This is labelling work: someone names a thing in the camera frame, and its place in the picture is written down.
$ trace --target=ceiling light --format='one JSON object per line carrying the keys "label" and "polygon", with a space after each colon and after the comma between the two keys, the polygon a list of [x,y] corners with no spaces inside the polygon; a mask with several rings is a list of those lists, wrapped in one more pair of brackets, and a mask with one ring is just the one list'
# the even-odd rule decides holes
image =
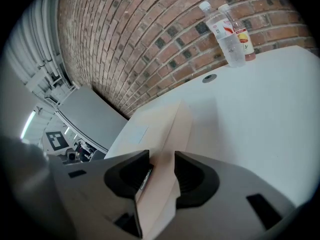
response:
{"label": "ceiling light", "polygon": [[34,118],[35,114],[36,114],[36,111],[32,111],[31,114],[29,115],[28,120],[26,121],[26,123],[25,123],[25,125],[24,125],[24,127],[23,127],[23,130],[22,130],[20,139],[23,139],[23,138],[24,138],[24,136],[25,136],[25,134],[26,134],[26,131],[27,131],[27,129],[28,129],[28,127],[29,127],[32,119]]}
{"label": "ceiling light", "polygon": [[64,135],[67,134],[67,132],[69,131],[69,129],[70,129],[70,127],[68,127],[68,128],[65,130]]}

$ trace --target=white wall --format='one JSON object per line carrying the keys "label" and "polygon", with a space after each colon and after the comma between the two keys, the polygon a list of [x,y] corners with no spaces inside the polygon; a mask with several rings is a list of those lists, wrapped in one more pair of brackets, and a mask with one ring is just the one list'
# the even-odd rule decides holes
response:
{"label": "white wall", "polygon": [[2,59],[0,64],[0,132],[11,138],[19,138],[37,102],[9,63]]}

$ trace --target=black slot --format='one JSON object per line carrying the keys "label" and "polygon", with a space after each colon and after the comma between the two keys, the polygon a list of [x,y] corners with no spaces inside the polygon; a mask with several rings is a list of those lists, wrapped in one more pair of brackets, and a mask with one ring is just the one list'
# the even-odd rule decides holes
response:
{"label": "black slot", "polygon": [[219,176],[213,168],[180,151],[174,153],[174,174],[181,192],[176,199],[177,209],[202,206],[213,197],[220,185]]}
{"label": "black slot", "polygon": [[124,213],[120,218],[118,218],[114,222],[114,224],[116,224],[119,228],[123,229],[124,231],[130,233],[131,235],[134,235],[137,238],[141,238],[134,215]]}
{"label": "black slot", "polygon": [[75,170],[75,171],[69,172],[68,174],[69,174],[70,178],[75,178],[80,175],[86,174],[86,172],[84,170]]}
{"label": "black slot", "polygon": [[282,217],[261,194],[249,195],[246,199],[258,215],[266,230],[281,221]]}

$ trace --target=bottle cap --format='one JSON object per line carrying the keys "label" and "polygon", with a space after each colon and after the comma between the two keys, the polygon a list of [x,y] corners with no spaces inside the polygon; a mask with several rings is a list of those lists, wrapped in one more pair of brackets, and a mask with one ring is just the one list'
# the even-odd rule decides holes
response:
{"label": "bottle cap", "polygon": [[225,3],[223,5],[221,5],[219,8],[218,8],[218,11],[223,13],[225,11],[228,11],[230,9],[230,6],[229,4]]}
{"label": "bottle cap", "polygon": [[204,12],[211,9],[211,5],[209,2],[205,1],[199,4],[200,9]]}

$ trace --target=gray machine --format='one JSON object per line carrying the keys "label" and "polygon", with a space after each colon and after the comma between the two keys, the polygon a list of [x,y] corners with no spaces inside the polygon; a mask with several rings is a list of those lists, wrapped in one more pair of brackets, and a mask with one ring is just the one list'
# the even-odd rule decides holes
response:
{"label": "gray machine", "polygon": [[[80,240],[147,239],[136,195],[152,175],[148,150],[69,165],[19,141],[10,142],[9,150],[21,155],[18,163],[4,159],[13,193],[52,233]],[[284,195],[247,169],[186,152],[174,156],[181,195],[157,240],[269,239],[294,214]],[[28,170],[22,166],[27,160]]]}

